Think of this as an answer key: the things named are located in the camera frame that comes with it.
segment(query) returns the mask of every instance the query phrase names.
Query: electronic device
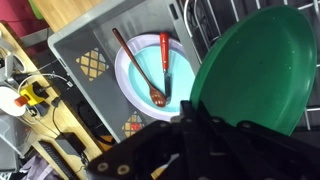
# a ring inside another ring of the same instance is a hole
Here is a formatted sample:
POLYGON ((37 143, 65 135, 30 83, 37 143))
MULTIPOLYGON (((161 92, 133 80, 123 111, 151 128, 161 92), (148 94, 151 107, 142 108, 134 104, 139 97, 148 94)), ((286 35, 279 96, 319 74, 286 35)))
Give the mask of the electronic device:
POLYGON ((61 133, 55 140, 64 152, 70 155, 81 157, 86 149, 75 133, 61 133))
POLYGON ((75 172, 71 169, 71 167, 67 164, 67 162, 63 159, 63 157, 60 155, 60 153, 51 143, 46 141, 39 141, 39 144, 53 159, 53 161, 58 165, 58 167, 62 170, 62 172, 68 177, 68 179, 70 180, 79 179, 75 174, 75 172))

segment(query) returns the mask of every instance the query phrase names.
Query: pink surface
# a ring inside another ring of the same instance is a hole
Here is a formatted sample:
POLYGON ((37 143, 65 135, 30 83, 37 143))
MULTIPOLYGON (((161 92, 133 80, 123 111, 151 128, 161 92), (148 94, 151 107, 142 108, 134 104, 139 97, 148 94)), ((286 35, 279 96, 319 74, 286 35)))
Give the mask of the pink surface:
POLYGON ((19 37, 48 27, 36 19, 28 0, 0 0, 0 20, 7 21, 19 37))

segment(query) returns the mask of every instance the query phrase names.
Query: wooden surface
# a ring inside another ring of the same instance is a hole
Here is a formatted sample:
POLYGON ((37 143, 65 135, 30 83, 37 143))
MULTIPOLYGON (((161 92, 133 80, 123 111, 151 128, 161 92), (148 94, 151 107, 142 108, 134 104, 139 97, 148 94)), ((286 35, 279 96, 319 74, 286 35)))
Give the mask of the wooden surface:
POLYGON ((53 32, 97 5, 102 0, 33 0, 53 32))
MULTIPOLYGON (((14 35, 14 32, 12 32, 9 27, 4 25, 3 22, 0 23, 0 30, 2 31, 3 38, 6 39, 15 48, 15 51, 13 53, 16 53, 26 64, 27 72, 37 71, 37 67, 35 66, 35 64, 30 60, 30 58, 21 48, 20 44, 17 42, 17 38, 14 35)), ((49 85, 48 81, 42 76, 31 78, 28 82, 32 81, 38 81, 43 87, 49 85)), ((58 93, 53 88, 48 88, 46 91, 49 94, 49 98, 46 99, 46 102, 50 104, 50 102, 55 97, 58 97, 58 93)), ((48 114, 40 120, 40 123, 31 125, 31 127, 37 133, 36 138, 38 140, 51 142, 58 149, 59 153, 64 157, 71 168, 75 172, 79 171, 82 166, 80 158, 72 155, 67 155, 54 141, 54 138, 57 136, 58 131, 52 122, 52 110, 53 107, 51 106, 48 114)), ((75 113, 73 113, 64 102, 60 102, 59 107, 56 109, 55 113, 57 126, 62 132, 74 132, 86 146, 85 153, 88 156, 88 159, 92 160, 102 153, 102 148, 96 140, 93 140, 94 138, 92 138, 93 136, 91 135, 88 128, 84 126, 84 124, 82 124, 82 121, 76 117, 77 116, 75 116, 75 113)), ((60 168, 57 168, 57 165, 47 155, 47 153, 43 150, 43 148, 37 141, 33 143, 33 147, 50 163, 50 165, 52 165, 54 169, 57 170, 60 175, 62 175, 64 179, 67 179, 60 168)), ((83 170, 79 171, 77 175, 81 179, 85 179, 83 170)))

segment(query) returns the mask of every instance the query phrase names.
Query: orange object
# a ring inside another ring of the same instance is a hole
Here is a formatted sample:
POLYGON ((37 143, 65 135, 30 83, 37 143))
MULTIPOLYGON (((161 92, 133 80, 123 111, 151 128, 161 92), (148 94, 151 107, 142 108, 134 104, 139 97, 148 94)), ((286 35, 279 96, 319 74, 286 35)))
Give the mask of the orange object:
POLYGON ((23 105, 27 104, 29 99, 25 96, 20 96, 17 99, 14 100, 14 103, 16 103, 17 106, 22 107, 23 105))

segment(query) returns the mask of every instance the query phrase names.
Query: green plate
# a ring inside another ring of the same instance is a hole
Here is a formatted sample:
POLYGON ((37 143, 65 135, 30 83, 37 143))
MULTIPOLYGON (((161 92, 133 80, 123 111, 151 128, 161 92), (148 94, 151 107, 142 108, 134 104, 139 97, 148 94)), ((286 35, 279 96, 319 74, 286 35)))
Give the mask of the green plate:
POLYGON ((316 60, 312 27, 298 10, 260 10, 211 48, 190 99, 231 125, 250 120, 289 135, 309 99, 316 60))

